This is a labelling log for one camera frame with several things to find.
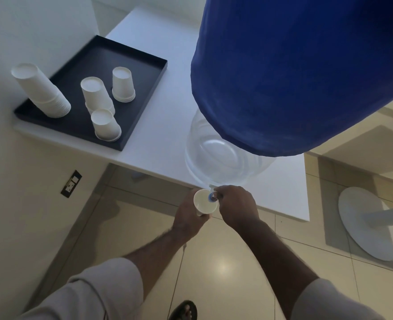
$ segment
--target forearm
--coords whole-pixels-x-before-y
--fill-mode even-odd
[[[245,220],[235,230],[257,258],[289,319],[300,294],[318,276],[263,221]]]
[[[124,256],[140,271],[145,299],[175,253],[186,241],[187,237],[183,232],[171,229],[146,246]]]

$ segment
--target transparent plastic bottle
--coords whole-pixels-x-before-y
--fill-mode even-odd
[[[222,139],[197,110],[186,141],[186,165],[201,186],[242,185],[268,168],[275,157],[251,154]]]

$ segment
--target person's right hand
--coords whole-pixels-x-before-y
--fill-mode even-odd
[[[223,185],[214,188],[218,193],[220,214],[228,226],[237,230],[248,219],[259,220],[256,201],[250,192],[240,186]]]

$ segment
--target person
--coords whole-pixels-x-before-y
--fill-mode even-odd
[[[194,237],[209,215],[198,216],[196,189],[178,207],[172,228],[146,246],[72,276],[68,283],[24,320],[138,319],[140,307],[174,254]],[[260,263],[279,305],[289,320],[384,320],[371,308],[344,296],[318,277],[260,220],[253,196],[242,187],[215,188],[224,222],[234,229]],[[184,301],[171,320],[196,320],[192,301]]]

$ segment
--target black tray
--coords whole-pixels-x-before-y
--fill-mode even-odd
[[[136,97],[129,103],[119,102],[112,96],[112,70],[117,66],[128,68],[133,76]],[[96,36],[50,78],[71,103],[71,111],[66,116],[49,118],[30,100],[26,100],[14,113],[21,120],[123,150],[166,69],[165,59]],[[115,119],[122,129],[122,135],[114,142],[105,142],[94,134],[81,89],[81,80],[88,76],[100,78],[114,102]]]

